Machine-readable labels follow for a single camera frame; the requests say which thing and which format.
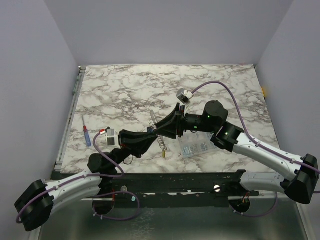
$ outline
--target bolt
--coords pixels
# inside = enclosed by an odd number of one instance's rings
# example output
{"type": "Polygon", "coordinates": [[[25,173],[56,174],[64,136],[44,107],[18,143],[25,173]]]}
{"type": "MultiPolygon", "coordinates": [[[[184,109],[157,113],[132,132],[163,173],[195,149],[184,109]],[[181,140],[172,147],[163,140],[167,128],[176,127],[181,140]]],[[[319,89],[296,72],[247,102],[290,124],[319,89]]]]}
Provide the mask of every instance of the bolt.
{"type": "Polygon", "coordinates": [[[216,193],[219,193],[221,191],[221,187],[219,185],[215,185],[213,187],[213,190],[216,192],[216,193]]]}
{"type": "Polygon", "coordinates": [[[120,190],[123,192],[126,192],[126,191],[128,191],[128,188],[126,186],[122,186],[120,190]]]}

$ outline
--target cable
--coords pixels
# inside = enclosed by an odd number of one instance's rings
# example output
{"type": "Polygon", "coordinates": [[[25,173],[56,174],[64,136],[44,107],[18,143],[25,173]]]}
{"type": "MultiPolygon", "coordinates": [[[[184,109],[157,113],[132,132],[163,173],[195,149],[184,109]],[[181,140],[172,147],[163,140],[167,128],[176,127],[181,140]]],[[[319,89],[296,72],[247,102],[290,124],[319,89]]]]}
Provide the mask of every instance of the cable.
{"type": "Polygon", "coordinates": [[[121,172],[120,175],[107,175],[107,174],[103,174],[101,177],[107,177],[107,178],[121,178],[121,177],[123,177],[123,176],[125,175],[125,172],[124,172],[124,170],[119,166],[119,164],[116,163],[115,161],[113,161],[113,160],[112,160],[110,157],[108,157],[107,155],[105,155],[105,154],[100,150],[100,148],[97,146],[96,140],[97,140],[97,138],[98,138],[100,135],[101,135],[101,134],[100,134],[100,132],[99,132],[99,133],[97,133],[97,134],[94,136],[94,138],[93,138],[93,146],[94,146],[95,150],[97,150],[97,152],[98,152],[99,154],[101,154],[105,159],[107,159],[110,163],[112,163],[113,165],[115,165],[115,166],[120,170],[120,172],[121,172]]]}
{"type": "Polygon", "coordinates": [[[245,214],[245,213],[243,213],[243,212],[238,212],[238,211],[236,211],[231,205],[230,205],[230,207],[233,209],[233,212],[234,212],[235,214],[238,214],[238,215],[241,215],[241,216],[244,216],[244,217],[247,217],[247,218],[260,218],[260,217],[264,217],[264,216],[272,213],[272,212],[276,209],[276,207],[277,207],[277,205],[278,205],[278,201],[279,201],[278,193],[275,192],[275,199],[274,199],[274,204],[273,204],[273,206],[272,206],[268,211],[266,211],[265,213],[258,214],[258,215],[248,215],[248,214],[245,214]]]}
{"type": "Polygon", "coordinates": [[[136,209],[135,213],[132,216],[129,216],[129,217],[116,218],[116,217],[110,217],[110,216],[104,216],[104,215],[97,214],[95,206],[93,206],[93,211],[94,211],[94,214],[95,214],[94,216],[98,216],[98,217],[101,217],[101,218],[104,218],[104,219],[109,219],[109,220],[126,221],[126,220],[130,220],[130,219],[134,219],[136,216],[139,215],[139,213],[140,213],[140,201],[139,201],[139,198],[132,192],[129,192],[129,191],[115,191],[115,192],[110,192],[110,193],[106,193],[106,194],[97,195],[97,196],[94,196],[94,198],[106,197],[106,196],[110,196],[112,194],[129,194],[129,195],[135,197],[136,203],[137,203],[137,209],[136,209]]]}
{"type": "Polygon", "coordinates": [[[281,153],[278,153],[278,152],[276,152],[276,151],[274,151],[274,150],[272,150],[272,149],[270,149],[270,148],[268,148],[268,147],[266,147],[266,146],[264,146],[264,145],[262,145],[262,144],[258,144],[258,142],[257,142],[257,141],[249,134],[249,132],[248,132],[248,129],[247,129],[247,127],[246,127],[246,125],[245,125],[245,121],[244,121],[244,119],[243,119],[243,117],[242,117],[242,115],[241,115],[240,108],[239,108],[239,105],[238,105],[238,103],[237,103],[237,101],[236,101],[235,96],[233,95],[233,93],[231,92],[231,90],[230,90],[223,82],[220,82],[220,81],[207,81],[207,82],[201,84],[200,86],[198,86],[198,87],[197,87],[196,89],[194,89],[191,93],[194,94],[196,91],[198,91],[199,89],[201,89],[202,87],[204,87],[204,86],[206,86],[206,85],[208,85],[208,84],[219,84],[219,85],[223,86],[223,87],[228,91],[228,93],[230,94],[230,96],[231,96],[231,98],[232,98],[232,100],[233,100],[233,102],[234,102],[236,111],[238,112],[238,115],[239,115],[241,124],[242,124],[242,126],[243,126],[244,132],[245,132],[245,134],[247,135],[247,137],[248,137],[254,144],[258,145],[258,147],[260,147],[260,148],[266,150],[267,152],[269,152],[269,153],[271,153],[271,154],[274,154],[274,155],[276,155],[276,156],[278,156],[278,157],[280,157],[280,158],[282,158],[282,159],[284,159],[284,160],[286,160],[286,161],[289,161],[289,162],[291,162],[291,163],[296,163],[296,164],[298,164],[298,165],[301,165],[301,166],[303,166],[303,167],[305,167],[305,168],[311,169],[311,170],[315,171],[316,173],[320,174],[320,170],[319,170],[319,169],[316,169],[316,168],[313,167],[313,166],[310,166],[310,165],[308,165],[308,164],[305,164],[304,162],[294,161],[293,159],[291,159],[291,158],[289,158],[289,157],[287,157],[287,156],[285,156],[285,155],[282,155],[281,153]]]}
{"type": "MultiPolygon", "coordinates": [[[[97,146],[96,144],[96,140],[98,138],[98,136],[100,136],[100,132],[97,133],[94,138],[93,138],[93,146],[94,148],[98,151],[98,153],[100,153],[105,159],[107,159],[109,162],[111,162],[113,165],[115,165],[121,172],[120,175],[109,175],[109,174],[100,174],[100,173],[91,173],[91,174],[88,174],[88,175],[82,175],[82,176],[78,176],[76,178],[73,178],[73,179],[70,179],[66,182],[63,182],[61,184],[59,184],[58,186],[54,186],[42,193],[40,193],[39,195],[35,196],[33,199],[31,199],[21,210],[20,212],[18,213],[18,215],[16,216],[16,219],[15,219],[15,222],[17,224],[22,224],[22,221],[20,221],[20,218],[21,218],[21,215],[22,213],[32,204],[34,203],[37,199],[43,197],[44,195],[54,191],[54,190],[57,190],[69,183],[72,183],[74,181],[77,181],[79,179],[85,179],[86,177],[107,177],[107,178],[121,178],[124,176],[125,172],[124,170],[115,162],[113,161],[110,157],[108,157],[106,154],[104,154],[97,146]]],[[[109,196],[109,195],[114,195],[114,194],[117,194],[117,193],[125,193],[125,194],[129,194],[129,195],[132,195],[133,197],[136,198],[136,201],[137,201],[137,211],[135,212],[134,215],[130,216],[130,217],[126,217],[126,218],[110,218],[110,217],[103,217],[103,218],[106,218],[106,219],[110,219],[110,220],[119,220],[119,221],[125,221],[125,220],[129,220],[129,219],[133,219],[135,218],[136,216],[138,216],[138,214],[140,213],[140,201],[138,199],[138,197],[132,193],[132,192],[129,192],[129,191],[116,191],[116,192],[110,192],[110,193],[107,193],[107,194],[102,194],[102,195],[97,195],[97,196],[94,196],[94,198],[99,198],[99,197],[104,197],[104,196],[109,196]]]]}
{"type": "Polygon", "coordinates": [[[130,165],[130,164],[132,164],[133,161],[134,161],[134,156],[132,156],[132,159],[131,159],[131,162],[130,162],[130,163],[126,163],[125,161],[123,161],[123,164],[124,164],[124,165],[130,165]]]}

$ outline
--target white marble surface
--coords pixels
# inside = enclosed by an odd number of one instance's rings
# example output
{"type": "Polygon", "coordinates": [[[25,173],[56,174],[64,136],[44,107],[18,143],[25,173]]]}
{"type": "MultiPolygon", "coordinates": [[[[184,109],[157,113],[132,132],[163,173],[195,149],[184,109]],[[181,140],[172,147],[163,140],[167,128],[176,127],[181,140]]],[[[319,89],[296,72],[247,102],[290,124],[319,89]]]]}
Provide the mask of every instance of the white marble surface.
{"type": "MultiPolygon", "coordinates": [[[[193,90],[207,81],[225,83],[235,95],[251,135],[279,147],[267,106],[252,65],[102,65],[88,66],[76,106],[71,133],[62,164],[62,173],[78,173],[95,153],[93,146],[86,147],[81,115],[84,115],[91,141],[99,129],[111,127],[118,133],[122,129],[146,132],[154,110],[159,120],[175,107],[177,91],[183,87],[193,90]]],[[[233,101],[218,84],[201,88],[193,98],[189,113],[202,114],[206,102],[220,101],[229,110],[228,121],[241,127],[233,101]]],[[[127,173],[209,173],[235,172],[239,169],[271,171],[250,158],[223,151],[183,158],[178,140],[164,138],[167,144],[166,159],[155,141],[142,158],[132,164],[121,164],[127,173]]],[[[104,152],[106,139],[97,141],[104,152]]]]}

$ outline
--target robotic arm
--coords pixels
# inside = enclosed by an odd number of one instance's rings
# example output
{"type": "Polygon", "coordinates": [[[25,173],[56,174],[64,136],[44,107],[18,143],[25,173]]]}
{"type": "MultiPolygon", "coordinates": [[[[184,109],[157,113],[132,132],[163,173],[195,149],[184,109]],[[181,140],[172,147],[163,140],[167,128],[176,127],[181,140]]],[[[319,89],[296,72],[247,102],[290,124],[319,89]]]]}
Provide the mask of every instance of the robotic arm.
{"type": "Polygon", "coordinates": [[[202,115],[185,113],[192,96],[189,92],[179,91],[178,98],[185,105],[177,103],[172,113],[156,124],[153,132],[120,131],[118,141],[121,149],[91,155],[83,172],[60,181],[43,183],[38,180],[32,183],[15,203],[19,213],[17,222],[23,223],[26,231],[32,231],[67,204],[99,193],[112,194],[111,180],[123,175],[117,175],[115,166],[118,167],[130,155],[141,158],[158,136],[176,139],[186,131],[214,133],[211,141],[218,148],[247,156],[275,170],[241,171],[239,179],[228,182],[228,189],[221,189],[228,196],[265,190],[284,193],[298,203],[310,203],[319,179],[318,162],[314,156],[290,154],[248,135],[246,129],[227,122],[229,113],[218,101],[207,102],[202,115]]]}

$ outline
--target lavender wall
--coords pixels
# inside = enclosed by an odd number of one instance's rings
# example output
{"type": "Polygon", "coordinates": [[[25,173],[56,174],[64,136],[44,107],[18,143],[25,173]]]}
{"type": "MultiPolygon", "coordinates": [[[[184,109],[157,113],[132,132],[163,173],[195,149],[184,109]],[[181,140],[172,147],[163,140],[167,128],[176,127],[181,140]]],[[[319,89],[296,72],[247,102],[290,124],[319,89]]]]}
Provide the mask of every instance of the lavender wall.
{"type": "MultiPolygon", "coordinates": [[[[295,0],[256,71],[280,146],[320,161],[320,1],[295,0]]],[[[320,196],[308,207],[320,239],[320,196]]]]}
{"type": "Polygon", "coordinates": [[[292,0],[45,0],[79,65],[257,64],[292,0]]]}
{"type": "Polygon", "coordinates": [[[14,203],[50,176],[78,66],[43,0],[0,7],[0,239],[24,240],[14,203]]]}

